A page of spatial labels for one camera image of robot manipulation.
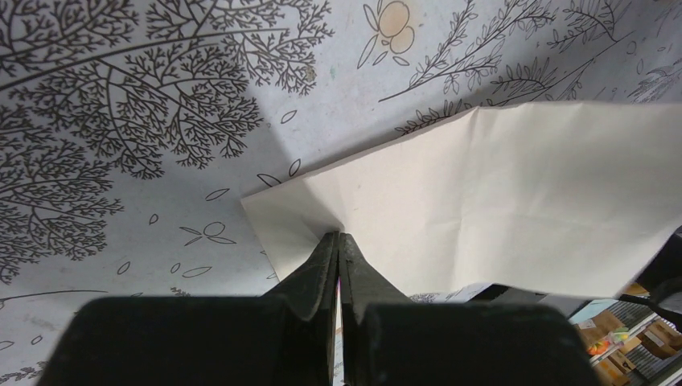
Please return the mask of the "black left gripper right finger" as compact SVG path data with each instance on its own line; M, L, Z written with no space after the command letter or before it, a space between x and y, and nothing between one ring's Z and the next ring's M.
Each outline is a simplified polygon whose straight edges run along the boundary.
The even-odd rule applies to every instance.
M339 236L348 385L597 385L576 329L542 304L418 303Z

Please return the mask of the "beige letter paper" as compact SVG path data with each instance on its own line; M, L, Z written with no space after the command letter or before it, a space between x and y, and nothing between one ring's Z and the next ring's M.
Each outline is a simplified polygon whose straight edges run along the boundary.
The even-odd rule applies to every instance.
M406 294L609 298L681 225L681 107L478 107L242 204L279 277L341 231Z

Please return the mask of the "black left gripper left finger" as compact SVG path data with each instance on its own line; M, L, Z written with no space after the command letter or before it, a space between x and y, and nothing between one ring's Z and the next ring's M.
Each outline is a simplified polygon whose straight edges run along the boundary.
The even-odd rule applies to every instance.
M330 385L339 234L258 297L110 297L70 322L41 385Z

